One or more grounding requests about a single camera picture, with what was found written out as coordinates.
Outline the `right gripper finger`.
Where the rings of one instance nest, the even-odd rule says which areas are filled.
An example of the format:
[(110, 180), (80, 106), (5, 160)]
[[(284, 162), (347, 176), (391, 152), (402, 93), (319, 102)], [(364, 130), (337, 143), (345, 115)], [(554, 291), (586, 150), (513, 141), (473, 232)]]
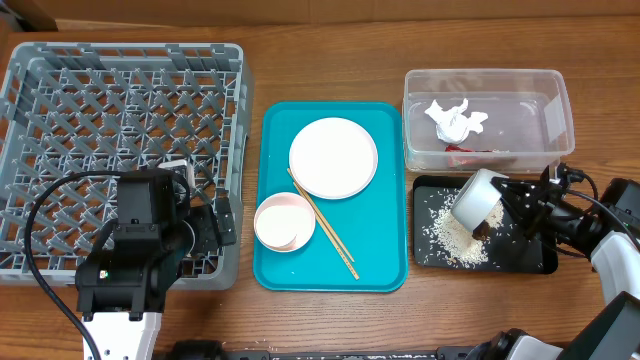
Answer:
[(533, 238), (536, 234), (535, 218), (538, 214), (536, 200), (514, 199), (502, 197), (501, 202), (511, 216), (513, 222), (520, 228), (525, 238)]
[(490, 183), (501, 194), (502, 198), (507, 197), (543, 197), (547, 193), (555, 190), (549, 182), (528, 181), (510, 179), (508, 177), (493, 177)]

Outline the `brown food chunk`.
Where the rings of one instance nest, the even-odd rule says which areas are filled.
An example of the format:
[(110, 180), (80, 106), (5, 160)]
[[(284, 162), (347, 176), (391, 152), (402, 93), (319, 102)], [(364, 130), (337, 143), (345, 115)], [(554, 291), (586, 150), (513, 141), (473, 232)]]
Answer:
[(490, 235), (490, 226), (486, 221), (482, 221), (473, 231), (472, 237), (477, 241), (487, 241)]

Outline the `grey bowl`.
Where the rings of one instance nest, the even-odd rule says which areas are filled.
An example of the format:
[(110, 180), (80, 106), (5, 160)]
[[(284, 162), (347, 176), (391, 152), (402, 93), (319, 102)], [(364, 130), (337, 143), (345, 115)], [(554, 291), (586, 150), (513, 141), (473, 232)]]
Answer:
[(453, 202), (451, 214), (470, 232), (486, 219), (501, 198), (501, 193), (491, 184), (494, 177), (506, 178), (506, 175), (479, 169), (466, 181)]

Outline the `pink shallow bowl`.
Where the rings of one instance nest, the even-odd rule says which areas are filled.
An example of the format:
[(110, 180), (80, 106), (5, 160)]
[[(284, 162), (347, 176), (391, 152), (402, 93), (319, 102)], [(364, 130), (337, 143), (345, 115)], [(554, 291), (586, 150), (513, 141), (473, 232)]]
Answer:
[(280, 253), (304, 247), (316, 228), (315, 212), (301, 195), (273, 194), (262, 201), (253, 221), (254, 233), (266, 248)]

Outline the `red foil snack wrapper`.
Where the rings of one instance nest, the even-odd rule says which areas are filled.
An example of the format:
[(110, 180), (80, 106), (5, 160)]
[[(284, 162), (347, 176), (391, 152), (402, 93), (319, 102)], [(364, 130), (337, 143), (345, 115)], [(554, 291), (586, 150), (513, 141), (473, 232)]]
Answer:
[(448, 153), (448, 165), (450, 167), (498, 166), (515, 161), (510, 156), (497, 156), (499, 150), (496, 149), (474, 151), (457, 145), (448, 145), (445, 148), (445, 152)]

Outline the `white rice pile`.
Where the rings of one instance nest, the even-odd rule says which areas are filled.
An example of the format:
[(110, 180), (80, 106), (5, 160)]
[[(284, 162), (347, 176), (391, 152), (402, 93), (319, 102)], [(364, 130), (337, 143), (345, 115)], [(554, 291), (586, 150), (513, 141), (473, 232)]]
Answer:
[(420, 225), (416, 261), (420, 265), (443, 264), (453, 268), (476, 269), (489, 263), (487, 246), (492, 235), (476, 240), (451, 213), (457, 189), (435, 190), (420, 205), (426, 206), (426, 225)]

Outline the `wooden chopstick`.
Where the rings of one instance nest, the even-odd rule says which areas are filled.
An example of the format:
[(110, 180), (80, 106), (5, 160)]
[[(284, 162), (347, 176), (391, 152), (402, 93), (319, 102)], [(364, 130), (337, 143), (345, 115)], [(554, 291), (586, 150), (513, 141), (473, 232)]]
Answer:
[(326, 220), (322, 217), (321, 212), (319, 211), (319, 209), (317, 208), (317, 206), (315, 205), (315, 203), (313, 202), (311, 197), (296, 182), (293, 182), (293, 185), (296, 188), (296, 190), (299, 192), (299, 194), (311, 205), (311, 207), (312, 207), (312, 209), (314, 211), (314, 215), (315, 215), (316, 221), (318, 222), (318, 224), (320, 225), (322, 230), (325, 232), (326, 236), (328, 237), (328, 239), (331, 242), (331, 244), (333, 245), (334, 249), (336, 250), (336, 252), (340, 256), (340, 258), (342, 259), (344, 264), (346, 265), (346, 267), (349, 270), (349, 272), (351, 273), (352, 277), (356, 281), (358, 281), (360, 279), (360, 276), (357, 273), (357, 271), (355, 270), (354, 266), (352, 265), (352, 261), (348, 258), (348, 256), (347, 256), (345, 250), (343, 249), (343, 247), (339, 244), (339, 240), (338, 240), (337, 236), (334, 234), (334, 231), (330, 228), (330, 226), (326, 222)]
[(343, 243), (343, 241), (340, 239), (340, 237), (338, 236), (336, 231), (333, 229), (333, 227), (330, 225), (330, 223), (328, 222), (328, 220), (326, 219), (324, 214), (320, 211), (319, 207), (315, 204), (315, 202), (312, 199), (311, 195), (306, 190), (304, 190), (301, 185), (298, 184), (298, 182), (294, 178), (293, 172), (291, 171), (290, 168), (287, 169), (287, 172), (290, 175), (290, 177), (292, 178), (292, 181), (293, 181), (294, 186), (296, 187), (296, 189), (300, 192), (300, 194), (302, 196), (304, 196), (307, 199), (307, 201), (311, 204), (312, 208), (314, 209), (315, 213), (319, 216), (320, 224), (329, 233), (328, 237), (330, 239), (334, 240), (336, 242), (338, 248), (340, 249), (340, 251), (349, 259), (350, 262), (354, 263), (355, 259), (354, 259), (353, 255), (348, 250), (348, 248)]

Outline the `white paper napkin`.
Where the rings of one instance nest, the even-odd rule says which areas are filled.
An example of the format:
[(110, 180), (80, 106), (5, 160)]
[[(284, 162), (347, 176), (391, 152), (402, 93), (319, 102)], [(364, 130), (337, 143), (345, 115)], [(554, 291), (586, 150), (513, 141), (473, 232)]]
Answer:
[(436, 136), (448, 144), (459, 145), (464, 142), (470, 132), (480, 134), (484, 131), (483, 122), (489, 118), (485, 112), (473, 111), (465, 115), (469, 100), (464, 98), (458, 106), (444, 110), (436, 100), (424, 111), (434, 122)]

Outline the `white round plate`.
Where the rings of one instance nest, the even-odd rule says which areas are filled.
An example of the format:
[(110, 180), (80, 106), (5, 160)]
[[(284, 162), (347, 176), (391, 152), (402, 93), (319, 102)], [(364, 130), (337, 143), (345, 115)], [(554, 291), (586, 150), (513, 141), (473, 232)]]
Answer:
[(363, 191), (378, 166), (372, 136), (354, 121), (328, 117), (311, 122), (295, 136), (289, 170), (308, 193), (341, 200)]

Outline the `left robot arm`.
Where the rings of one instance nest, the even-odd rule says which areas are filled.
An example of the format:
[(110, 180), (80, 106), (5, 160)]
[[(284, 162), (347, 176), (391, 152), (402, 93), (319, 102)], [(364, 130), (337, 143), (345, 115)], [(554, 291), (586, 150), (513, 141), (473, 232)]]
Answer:
[(191, 205), (187, 180), (166, 169), (123, 173), (116, 200), (75, 273), (84, 355), (149, 359), (183, 259), (234, 244), (234, 218), (226, 199)]

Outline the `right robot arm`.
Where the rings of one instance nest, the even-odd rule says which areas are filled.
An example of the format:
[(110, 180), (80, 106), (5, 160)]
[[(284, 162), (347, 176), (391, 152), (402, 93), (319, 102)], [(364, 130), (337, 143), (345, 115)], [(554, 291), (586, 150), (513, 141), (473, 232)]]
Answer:
[(481, 169), (454, 206), (456, 219), (478, 228), (502, 204), (526, 239), (564, 243), (587, 258), (598, 274), (604, 309), (566, 347), (547, 344), (519, 329), (476, 346), (472, 359), (631, 359), (639, 353), (639, 185), (614, 179), (601, 198), (586, 194), (590, 209), (566, 202), (571, 185), (585, 179), (575, 170), (551, 179), (512, 180)]

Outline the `black food waste tray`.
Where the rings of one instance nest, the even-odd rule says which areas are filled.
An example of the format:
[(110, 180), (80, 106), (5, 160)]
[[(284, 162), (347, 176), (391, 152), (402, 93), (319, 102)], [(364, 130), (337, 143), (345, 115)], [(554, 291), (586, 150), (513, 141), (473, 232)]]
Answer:
[[(426, 206), (420, 205), (428, 193), (435, 190), (457, 189), (458, 192), (465, 184), (464, 177), (446, 177), (422, 175), (413, 182), (412, 189), (412, 230), (413, 256), (418, 244), (425, 241), (418, 239), (420, 225), (426, 225)], [(513, 222), (501, 204), (497, 204), (491, 211), (487, 222), (490, 226), (491, 243), (487, 246), (489, 263), (480, 265), (476, 269), (453, 268), (443, 264), (420, 265), (423, 267), (446, 268), (453, 270), (483, 271), (483, 272), (511, 272), (530, 274), (551, 274), (558, 267), (558, 254), (554, 250), (545, 248), (538, 240), (527, 240)]]

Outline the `clear plastic waste bin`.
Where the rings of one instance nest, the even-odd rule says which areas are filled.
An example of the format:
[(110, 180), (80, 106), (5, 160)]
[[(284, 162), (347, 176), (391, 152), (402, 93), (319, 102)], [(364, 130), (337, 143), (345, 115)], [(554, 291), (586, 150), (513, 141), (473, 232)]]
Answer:
[[(448, 110), (469, 100), (465, 115), (485, 112), (484, 131), (470, 132), (457, 145), (499, 150), (510, 164), (450, 167), (449, 145), (436, 136), (435, 122), (424, 111), (436, 100)], [(403, 98), (405, 164), (414, 172), (539, 173), (575, 149), (573, 117), (565, 81), (548, 69), (420, 69), (405, 76)]]

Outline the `grey plastic dishwasher rack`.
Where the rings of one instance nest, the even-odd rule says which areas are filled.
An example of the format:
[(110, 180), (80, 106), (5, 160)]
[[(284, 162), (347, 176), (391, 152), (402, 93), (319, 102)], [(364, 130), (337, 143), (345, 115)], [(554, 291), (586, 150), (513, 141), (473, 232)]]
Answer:
[(228, 198), (236, 244), (183, 262), (180, 290), (238, 274), (255, 79), (232, 43), (26, 42), (1, 88), (1, 281), (30, 285), (24, 228), (46, 281), (66, 286), (116, 215), (118, 171), (194, 164), (199, 206)]

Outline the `teal plastic serving tray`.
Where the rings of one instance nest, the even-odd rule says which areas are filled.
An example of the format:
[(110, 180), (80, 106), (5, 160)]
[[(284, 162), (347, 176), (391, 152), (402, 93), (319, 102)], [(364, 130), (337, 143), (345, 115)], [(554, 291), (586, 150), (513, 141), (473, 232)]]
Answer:
[(257, 200), (295, 187), (287, 170), (289, 149), (304, 126), (340, 117), (361, 125), (378, 150), (369, 185), (344, 200), (317, 199), (355, 262), (348, 267), (321, 228), (299, 250), (280, 253), (254, 244), (253, 271), (276, 291), (392, 292), (409, 272), (402, 118), (384, 102), (280, 102), (263, 117)]

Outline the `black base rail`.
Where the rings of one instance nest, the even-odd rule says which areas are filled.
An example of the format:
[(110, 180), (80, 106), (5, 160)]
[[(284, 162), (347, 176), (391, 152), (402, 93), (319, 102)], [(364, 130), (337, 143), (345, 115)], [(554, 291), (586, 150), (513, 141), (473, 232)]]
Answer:
[(225, 350), (221, 342), (187, 340), (176, 343), (168, 352), (155, 353), (153, 360), (464, 360), (472, 347), (440, 347), (415, 351), (350, 351), (278, 353), (265, 349)]

